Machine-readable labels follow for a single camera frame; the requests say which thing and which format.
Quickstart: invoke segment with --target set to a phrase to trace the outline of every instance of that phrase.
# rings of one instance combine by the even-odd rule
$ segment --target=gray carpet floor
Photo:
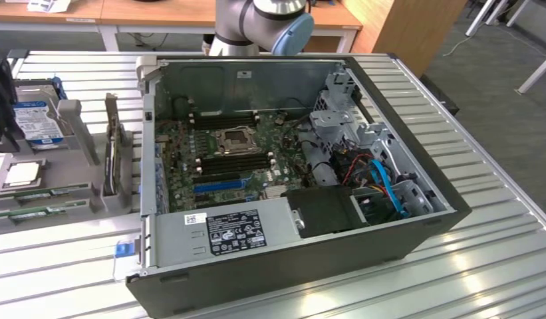
[[[425,75],[456,103],[457,120],[546,212],[546,75],[527,94],[513,91],[543,62],[546,52],[512,29],[483,26],[451,56],[441,56],[465,39],[471,20],[464,14]],[[117,35],[117,40],[122,51],[148,50],[136,47],[126,34]],[[156,47],[162,35],[142,41]],[[0,31],[0,53],[9,49],[101,51],[102,44],[93,33],[53,33],[50,37],[50,33]],[[169,35],[158,48],[198,49],[198,35]]]

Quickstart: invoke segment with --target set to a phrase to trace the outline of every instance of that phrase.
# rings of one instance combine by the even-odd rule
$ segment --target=gray metal panel
[[[30,53],[25,63],[38,64],[29,61],[46,56],[42,64],[65,63],[70,64],[65,69],[74,70],[78,59],[73,57],[86,56],[86,66],[98,71],[62,73],[70,76],[64,81],[105,80],[106,85],[106,80],[113,80],[120,86],[120,81],[133,80],[130,70],[120,71],[129,63],[101,59],[114,56],[126,61],[134,54],[38,52]],[[401,90],[411,94],[408,83],[420,90],[419,96],[408,95],[395,109],[472,205],[472,213],[400,261],[176,318],[300,318],[315,314],[435,319],[546,316],[546,217],[447,111],[433,101],[420,104],[420,83],[404,74],[396,62],[381,54],[359,56],[359,60],[369,67],[367,74],[381,76],[373,80],[385,96],[396,96]],[[389,83],[404,87],[384,86]],[[70,89],[82,90],[76,85]],[[129,108],[137,110],[138,100],[128,101],[133,101]],[[98,104],[88,105],[100,121]],[[89,124],[89,129],[101,127],[104,130],[101,122]],[[125,127],[141,129],[132,116]],[[134,145],[140,137],[133,135]],[[0,318],[145,318],[124,284],[113,282],[110,275],[112,246],[121,235],[137,231],[137,214],[130,214],[0,235]]]

